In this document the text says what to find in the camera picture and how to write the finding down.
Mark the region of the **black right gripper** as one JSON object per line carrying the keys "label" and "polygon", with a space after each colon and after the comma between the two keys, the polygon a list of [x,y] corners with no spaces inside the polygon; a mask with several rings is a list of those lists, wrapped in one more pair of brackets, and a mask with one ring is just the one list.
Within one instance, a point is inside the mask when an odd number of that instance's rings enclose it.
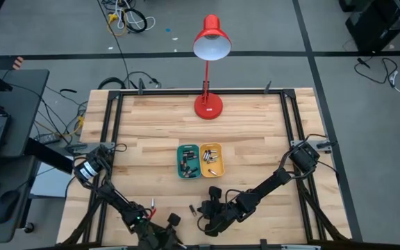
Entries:
{"label": "black right gripper", "polygon": [[198,218],[198,221],[207,219],[209,222],[205,225],[205,234],[211,237],[217,237],[219,233],[224,232],[237,218],[235,212],[231,211],[230,203],[222,203],[222,190],[215,186],[208,189],[210,199],[202,201],[198,211],[205,211]]}

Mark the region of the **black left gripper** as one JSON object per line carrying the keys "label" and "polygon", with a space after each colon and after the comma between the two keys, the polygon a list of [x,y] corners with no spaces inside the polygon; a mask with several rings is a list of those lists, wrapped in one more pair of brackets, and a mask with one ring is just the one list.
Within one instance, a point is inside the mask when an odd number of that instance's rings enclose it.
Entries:
{"label": "black left gripper", "polygon": [[167,221],[168,225],[166,227],[159,226],[153,222],[149,223],[148,240],[151,250],[172,250],[175,246],[188,249],[181,243],[174,229],[175,226],[179,225],[181,218],[177,214],[171,213]]}

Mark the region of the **yellow plastic bin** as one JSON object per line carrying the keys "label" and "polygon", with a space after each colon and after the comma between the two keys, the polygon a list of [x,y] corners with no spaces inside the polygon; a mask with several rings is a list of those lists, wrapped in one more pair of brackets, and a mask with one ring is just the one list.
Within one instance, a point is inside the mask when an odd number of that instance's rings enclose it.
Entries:
{"label": "yellow plastic bin", "polygon": [[[206,143],[202,144],[200,147],[200,167],[201,167],[201,174],[203,177],[206,178],[215,178],[215,177],[220,177],[223,176],[225,173],[225,168],[224,168],[224,157],[223,157],[223,152],[222,152],[222,146],[218,143]],[[211,153],[211,156],[216,156],[218,155],[219,157],[216,158],[217,162],[212,162],[212,163],[207,163],[207,161],[203,160],[203,154],[205,150],[215,150],[217,153]],[[211,169],[214,172],[217,173],[217,175],[211,174],[208,170]]]}

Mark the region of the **teal plastic bin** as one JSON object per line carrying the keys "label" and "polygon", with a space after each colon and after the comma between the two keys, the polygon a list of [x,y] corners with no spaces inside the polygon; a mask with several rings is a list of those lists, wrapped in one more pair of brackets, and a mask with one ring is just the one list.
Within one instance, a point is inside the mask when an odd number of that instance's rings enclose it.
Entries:
{"label": "teal plastic bin", "polygon": [[[194,154],[183,154],[183,151],[194,151]],[[185,178],[183,172],[181,171],[181,165],[183,165],[183,157],[184,156],[191,156],[191,155],[196,155],[198,158],[188,160],[187,159],[187,167],[190,167],[190,169],[198,168],[198,170],[193,173],[196,174],[197,177],[199,178],[201,176],[201,167],[200,167],[200,158],[199,158],[199,147],[195,144],[184,144],[178,147],[176,151],[176,163],[177,163],[177,174],[180,178],[183,179],[194,179],[194,178]]]}

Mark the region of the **red desk lamp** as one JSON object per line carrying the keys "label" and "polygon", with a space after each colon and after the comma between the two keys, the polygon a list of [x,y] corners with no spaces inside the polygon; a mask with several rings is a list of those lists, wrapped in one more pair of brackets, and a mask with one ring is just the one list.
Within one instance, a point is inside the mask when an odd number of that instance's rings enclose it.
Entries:
{"label": "red desk lamp", "polygon": [[194,101],[194,111],[202,119],[215,119],[223,111],[222,99],[209,90],[209,66],[210,62],[227,57],[231,47],[232,42],[222,30],[218,16],[207,15],[193,43],[195,56],[206,62],[203,92]]}

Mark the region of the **black desk leg bar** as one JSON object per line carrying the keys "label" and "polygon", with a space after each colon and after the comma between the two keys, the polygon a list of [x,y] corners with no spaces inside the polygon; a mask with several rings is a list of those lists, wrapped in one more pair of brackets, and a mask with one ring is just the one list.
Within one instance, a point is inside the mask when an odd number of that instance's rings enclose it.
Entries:
{"label": "black desk leg bar", "polygon": [[27,140],[24,153],[26,155],[35,156],[41,162],[55,167],[62,172],[71,174],[73,171],[72,160],[32,138]]}

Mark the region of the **black power strip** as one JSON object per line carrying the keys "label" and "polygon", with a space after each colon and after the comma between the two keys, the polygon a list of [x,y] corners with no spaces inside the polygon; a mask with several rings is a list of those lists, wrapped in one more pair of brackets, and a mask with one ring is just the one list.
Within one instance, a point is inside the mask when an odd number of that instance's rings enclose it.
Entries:
{"label": "black power strip", "polygon": [[41,144],[53,144],[61,141],[61,137],[59,135],[56,135],[54,133],[49,133],[49,134],[39,134],[34,137],[34,140]]}

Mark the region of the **black computer mouse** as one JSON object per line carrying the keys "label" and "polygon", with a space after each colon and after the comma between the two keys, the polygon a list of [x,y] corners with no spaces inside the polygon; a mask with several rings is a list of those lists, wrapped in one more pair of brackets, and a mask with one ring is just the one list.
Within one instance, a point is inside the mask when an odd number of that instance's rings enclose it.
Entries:
{"label": "black computer mouse", "polygon": [[6,223],[12,217],[19,197],[18,190],[10,190],[0,196],[0,224]]}

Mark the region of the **black desk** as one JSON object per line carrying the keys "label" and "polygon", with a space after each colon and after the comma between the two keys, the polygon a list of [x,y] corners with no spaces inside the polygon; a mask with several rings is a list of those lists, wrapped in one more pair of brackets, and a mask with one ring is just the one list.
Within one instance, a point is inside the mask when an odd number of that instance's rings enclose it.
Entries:
{"label": "black desk", "polygon": [[26,223],[29,194],[41,163],[31,151],[35,141],[30,132],[48,77],[46,69],[11,71],[5,81],[14,89],[0,92],[0,106],[10,115],[0,153],[0,197],[11,190],[19,193],[11,217],[0,224],[0,243],[11,241],[15,231]]}

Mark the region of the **black computer tower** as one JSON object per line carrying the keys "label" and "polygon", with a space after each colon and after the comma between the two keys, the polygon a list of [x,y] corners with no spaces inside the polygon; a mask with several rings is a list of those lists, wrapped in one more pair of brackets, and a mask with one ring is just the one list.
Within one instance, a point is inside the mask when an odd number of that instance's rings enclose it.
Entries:
{"label": "black computer tower", "polygon": [[338,0],[359,52],[382,51],[400,33],[400,0]]}

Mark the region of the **black aluminium table frame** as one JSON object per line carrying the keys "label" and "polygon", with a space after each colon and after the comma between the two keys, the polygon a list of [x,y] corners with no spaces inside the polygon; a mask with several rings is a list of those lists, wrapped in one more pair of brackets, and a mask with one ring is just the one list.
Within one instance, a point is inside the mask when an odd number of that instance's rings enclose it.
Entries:
{"label": "black aluminium table frame", "polygon": [[[301,142],[307,142],[311,146],[309,137],[303,131],[303,124],[300,117],[299,105],[296,92],[293,89],[270,88],[269,94],[263,94],[264,89],[260,88],[238,88],[238,89],[212,89],[212,93],[219,96],[231,95],[271,95],[279,97],[280,105],[285,123],[285,130],[288,140],[289,150]],[[188,89],[162,89],[162,90],[144,90],[143,95],[138,94],[138,90],[107,90],[106,107],[103,117],[103,125],[100,132],[100,138],[96,142],[114,142],[115,148],[118,146],[118,135],[120,120],[122,116],[122,107],[124,97],[126,96],[178,96],[194,95],[196,98],[202,94],[203,90]],[[342,248],[350,243],[350,239],[345,237],[331,223],[325,215],[319,204],[317,188],[313,177],[313,172],[307,178],[297,180],[297,193],[301,216],[304,223],[304,230],[308,244],[319,244],[330,248]],[[88,209],[94,204],[96,194],[90,191]],[[55,245],[55,250],[90,250],[91,248],[100,248],[104,232],[104,224],[108,203],[103,202],[91,218],[89,224],[85,227],[83,234],[77,242],[66,244],[65,240]]]}

